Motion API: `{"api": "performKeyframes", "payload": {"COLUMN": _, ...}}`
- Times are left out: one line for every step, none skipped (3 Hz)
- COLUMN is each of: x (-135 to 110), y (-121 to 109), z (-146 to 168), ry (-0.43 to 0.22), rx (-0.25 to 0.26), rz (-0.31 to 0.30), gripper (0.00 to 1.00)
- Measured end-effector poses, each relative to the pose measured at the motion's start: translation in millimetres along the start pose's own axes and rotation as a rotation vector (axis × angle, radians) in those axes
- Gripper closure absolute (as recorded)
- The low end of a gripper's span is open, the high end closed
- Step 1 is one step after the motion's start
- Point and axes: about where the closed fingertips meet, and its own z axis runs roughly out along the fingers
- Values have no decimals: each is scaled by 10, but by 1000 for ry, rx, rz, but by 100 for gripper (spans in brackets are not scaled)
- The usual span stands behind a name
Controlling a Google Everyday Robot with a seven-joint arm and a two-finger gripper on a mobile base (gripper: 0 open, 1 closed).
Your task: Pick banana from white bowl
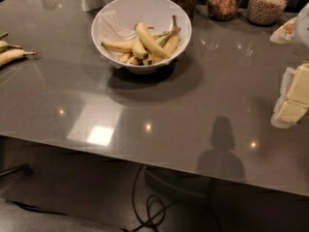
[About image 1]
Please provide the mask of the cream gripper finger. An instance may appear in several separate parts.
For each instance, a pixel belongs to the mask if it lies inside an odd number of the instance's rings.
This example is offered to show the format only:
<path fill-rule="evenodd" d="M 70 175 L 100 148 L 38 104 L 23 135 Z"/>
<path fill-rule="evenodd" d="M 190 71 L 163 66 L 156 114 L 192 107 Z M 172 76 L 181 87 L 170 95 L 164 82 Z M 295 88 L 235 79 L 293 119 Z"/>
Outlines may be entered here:
<path fill-rule="evenodd" d="M 287 68 L 270 122 L 279 129 L 295 125 L 309 110 L 309 64 Z"/>

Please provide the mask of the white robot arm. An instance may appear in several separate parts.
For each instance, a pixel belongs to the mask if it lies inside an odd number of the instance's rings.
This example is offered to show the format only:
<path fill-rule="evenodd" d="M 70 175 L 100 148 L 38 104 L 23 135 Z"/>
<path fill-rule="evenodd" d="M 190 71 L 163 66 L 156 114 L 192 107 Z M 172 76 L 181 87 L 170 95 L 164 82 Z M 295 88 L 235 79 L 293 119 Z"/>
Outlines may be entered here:
<path fill-rule="evenodd" d="M 288 67 L 284 72 L 270 119 L 273 126 L 288 129 L 309 110 L 309 3 L 269 39 L 276 44 L 291 44 L 295 53 L 304 58 L 296 69 Z"/>

